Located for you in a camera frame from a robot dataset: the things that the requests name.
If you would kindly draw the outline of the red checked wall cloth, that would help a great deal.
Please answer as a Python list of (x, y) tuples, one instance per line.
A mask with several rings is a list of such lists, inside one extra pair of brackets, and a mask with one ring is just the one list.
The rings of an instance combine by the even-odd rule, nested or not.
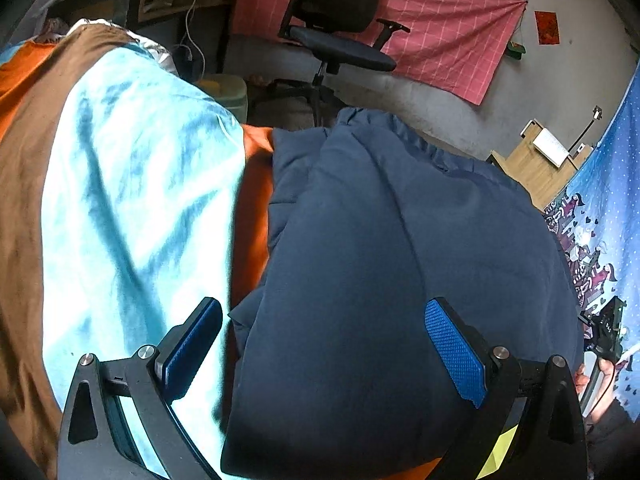
[[(379, 18), (406, 26), (385, 45), (396, 74), (483, 102), (526, 0), (381, 0)], [(232, 30), (276, 39), (288, 0), (238, 0)]]

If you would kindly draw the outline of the wooden chair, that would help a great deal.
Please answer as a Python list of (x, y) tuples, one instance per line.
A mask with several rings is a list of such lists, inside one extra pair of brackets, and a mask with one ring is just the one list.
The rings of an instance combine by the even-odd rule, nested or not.
[(521, 142), (508, 157), (491, 151), (487, 161), (518, 181), (528, 192), (534, 206), (544, 210), (587, 160), (592, 147), (584, 145), (577, 155), (567, 156), (557, 167), (534, 144), (541, 133), (549, 133), (549, 130), (536, 119), (530, 120), (521, 132)]

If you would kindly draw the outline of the wooden desk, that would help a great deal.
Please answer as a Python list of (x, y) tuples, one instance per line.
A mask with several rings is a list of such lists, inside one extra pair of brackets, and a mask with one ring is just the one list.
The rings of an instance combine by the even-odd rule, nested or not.
[(195, 80), (224, 70), (236, 0), (50, 0), (47, 20), (105, 20), (165, 47)]

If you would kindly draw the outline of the striped colourful bed sheet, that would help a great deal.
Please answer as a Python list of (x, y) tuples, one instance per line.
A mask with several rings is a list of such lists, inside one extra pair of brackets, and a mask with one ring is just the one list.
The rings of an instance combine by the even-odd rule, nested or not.
[(157, 341), (205, 294), (250, 296), (326, 132), (241, 125), (110, 24), (1, 63), (1, 408), (54, 477), (74, 359)]

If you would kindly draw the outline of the navy blue padded jacket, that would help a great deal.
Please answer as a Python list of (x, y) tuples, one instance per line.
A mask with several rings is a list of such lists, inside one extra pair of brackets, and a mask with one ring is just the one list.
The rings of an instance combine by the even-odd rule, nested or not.
[(270, 142), (268, 260), (230, 314), (224, 472), (381, 479), (444, 454), (474, 408), (427, 335), (435, 297), (520, 359), (582, 362), (563, 249), (518, 182), (379, 110)]

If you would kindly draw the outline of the yellow-green plastic bin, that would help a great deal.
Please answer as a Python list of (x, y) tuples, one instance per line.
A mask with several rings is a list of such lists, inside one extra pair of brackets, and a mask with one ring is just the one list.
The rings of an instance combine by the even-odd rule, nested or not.
[(231, 112), (238, 122), (246, 123), (248, 95), (247, 86), (242, 77), (211, 74), (197, 81), (195, 85)]

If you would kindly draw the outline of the black office chair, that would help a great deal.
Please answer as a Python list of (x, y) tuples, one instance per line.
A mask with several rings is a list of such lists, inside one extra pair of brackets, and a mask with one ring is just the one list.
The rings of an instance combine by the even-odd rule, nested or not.
[(250, 100), (248, 111), (259, 104), (302, 98), (311, 109), (314, 125), (324, 125), (326, 110), (346, 106), (323, 81), (336, 75), (343, 65), (391, 73), (397, 63), (383, 52), (396, 32), (410, 28), (376, 15), (381, 0), (290, 0), (278, 37), (308, 50), (320, 62), (311, 81), (276, 78)]

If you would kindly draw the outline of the blue patterned curtain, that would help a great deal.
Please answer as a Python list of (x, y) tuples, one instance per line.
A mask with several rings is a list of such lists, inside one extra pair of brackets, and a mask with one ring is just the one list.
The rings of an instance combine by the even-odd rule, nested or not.
[(634, 73), (604, 135), (544, 210), (573, 277), (579, 307), (596, 314), (623, 303), (614, 392), (639, 417), (639, 74)]

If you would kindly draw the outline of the red paper on wall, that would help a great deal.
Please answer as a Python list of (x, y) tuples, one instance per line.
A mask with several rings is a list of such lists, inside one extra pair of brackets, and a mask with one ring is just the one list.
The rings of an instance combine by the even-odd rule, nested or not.
[(535, 11), (538, 42), (543, 46), (557, 46), (560, 43), (558, 16), (550, 11)]

